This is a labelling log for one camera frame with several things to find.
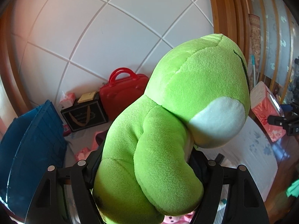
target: black stitched line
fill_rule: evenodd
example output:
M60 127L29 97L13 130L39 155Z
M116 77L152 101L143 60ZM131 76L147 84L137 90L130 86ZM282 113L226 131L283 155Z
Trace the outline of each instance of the black stitched line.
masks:
M241 59L241 62L242 62L243 70L244 70L245 77L246 77L246 81L247 81L248 91L250 92L250 90L249 90L249 80L248 80L248 75L247 75L246 67L245 67L245 64L244 64L244 62L243 62L242 57L239 56L239 58Z

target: black tripod clamp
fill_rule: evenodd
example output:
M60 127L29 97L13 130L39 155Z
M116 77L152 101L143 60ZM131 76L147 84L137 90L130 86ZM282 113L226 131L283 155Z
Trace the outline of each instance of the black tripod clamp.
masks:
M290 117L268 116L267 122L270 125L281 126L286 130L288 136L299 134L299 104L293 102L288 105L281 105L284 112L292 112Z
M104 144L74 166L57 169L50 166L40 181L30 203L25 224L72 224L68 216L64 184L71 184L81 224L104 224L91 194ZM189 160L205 193L191 224L213 224L220 201L222 185L229 184L222 224L269 224L263 199L244 165L220 166L193 149Z

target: pink tissue package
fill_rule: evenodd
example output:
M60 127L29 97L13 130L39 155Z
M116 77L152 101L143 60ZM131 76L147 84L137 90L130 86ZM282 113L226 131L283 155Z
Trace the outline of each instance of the pink tissue package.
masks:
M76 100L76 96L74 93L67 93L67 94L62 93L59 104L62 109L66 109L72 107L74 105L75 100Z
M269 88L260 81L250 92L251 109L263 125L272 142L282 138L286 131L275 125L268 124L268 116L284 116L283 110Z

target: blue plastic crate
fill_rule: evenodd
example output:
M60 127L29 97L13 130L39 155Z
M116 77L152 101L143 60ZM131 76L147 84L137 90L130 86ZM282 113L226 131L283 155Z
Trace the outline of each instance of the blue plastic crate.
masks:
M53 104L14 119L0 143L0 197L25 218L34 192L48 166L63 167L66 141Z

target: small yellow box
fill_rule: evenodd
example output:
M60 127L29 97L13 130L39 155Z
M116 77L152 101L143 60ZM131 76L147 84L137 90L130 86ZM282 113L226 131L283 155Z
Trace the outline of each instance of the small yellow box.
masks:
M91 92L91 93L84 93L81 98L79 98L78 103L84 103L87 101L91 101L94 99L96 92Z

